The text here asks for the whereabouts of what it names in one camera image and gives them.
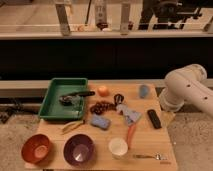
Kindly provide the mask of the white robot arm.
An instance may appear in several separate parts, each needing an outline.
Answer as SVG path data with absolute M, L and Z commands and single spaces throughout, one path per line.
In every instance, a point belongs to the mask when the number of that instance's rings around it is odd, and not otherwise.
M 191 64 L 170 71 L 164 79 L 165 88 L 159 102 L 165 111 L 179 111 L 185 101 L 192 103 L 213 118 L 213 90 L 202 84 L 207 72 L 202 65 Z

